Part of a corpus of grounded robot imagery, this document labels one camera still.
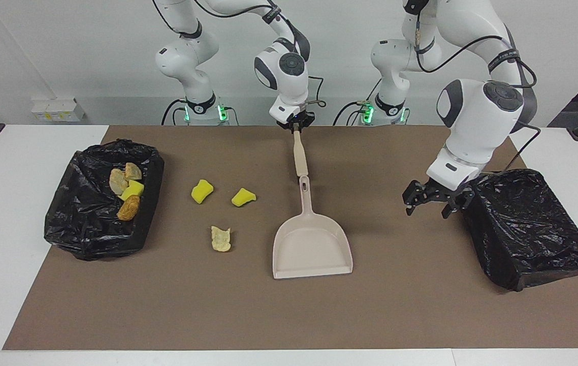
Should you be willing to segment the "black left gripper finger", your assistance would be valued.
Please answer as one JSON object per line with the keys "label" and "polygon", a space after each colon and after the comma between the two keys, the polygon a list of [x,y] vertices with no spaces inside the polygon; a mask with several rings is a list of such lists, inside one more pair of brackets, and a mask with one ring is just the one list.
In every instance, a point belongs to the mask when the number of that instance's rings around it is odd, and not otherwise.
{"label": "black left gripper finger", "polygon": [[403,192],[402,199],[408,216],[411,216],[414,209],[422,204],[424,199],[423,187],[419,181],[412,180]]}
{"label": "black left gripper finger", "polygon": [[447,219],[457,211],[466,210],[470,202],[472,202],[472,199],[474,199],[474,196],[475,193],[473,189],[464,189],[457,194],[445,194],[447,204],[442,210],[442,217]]}

